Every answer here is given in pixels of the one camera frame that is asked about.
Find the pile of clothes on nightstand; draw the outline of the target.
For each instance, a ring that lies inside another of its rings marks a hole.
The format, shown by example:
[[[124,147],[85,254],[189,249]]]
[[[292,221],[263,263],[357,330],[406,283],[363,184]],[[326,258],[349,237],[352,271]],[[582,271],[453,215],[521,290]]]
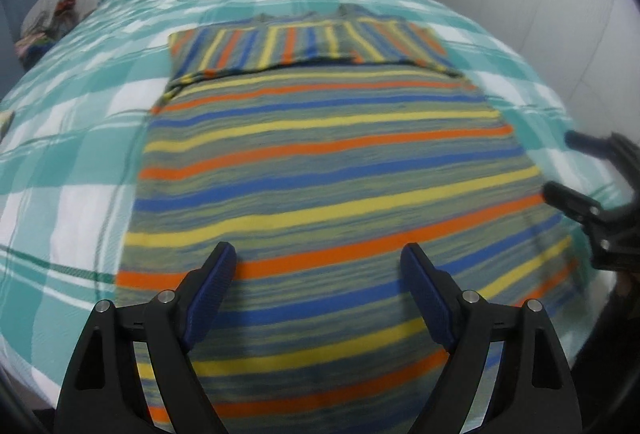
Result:
[[[79,23],[77,0],[38,0],[25,16],[15,52],[26,70]]]

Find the teal plaid bed blanket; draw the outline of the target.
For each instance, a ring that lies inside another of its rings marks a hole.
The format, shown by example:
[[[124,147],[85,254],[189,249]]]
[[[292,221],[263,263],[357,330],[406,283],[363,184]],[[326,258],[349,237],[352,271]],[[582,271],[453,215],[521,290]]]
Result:
[[[432,0],[101,0],[3,98],[1,366],[32,406],[52,407],[93,303],[112,294],[146,118],[176,31],[356,3],[431,27],[513,125],[550,179],[619,203],[604,163],[573,153],[558,95],[509,46]]]

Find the striped knit sweater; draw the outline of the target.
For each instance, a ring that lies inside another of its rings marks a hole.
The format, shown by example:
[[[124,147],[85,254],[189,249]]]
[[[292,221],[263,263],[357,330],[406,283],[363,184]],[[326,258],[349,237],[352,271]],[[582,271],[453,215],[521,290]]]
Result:
[[[116,278],[134,304],[226,241],[191,360],[232,433],[401,433],[445,351],[418,243],[489,301],[573,302],[577,257],[506,118],[426,28],[355,5],[171,32]]]

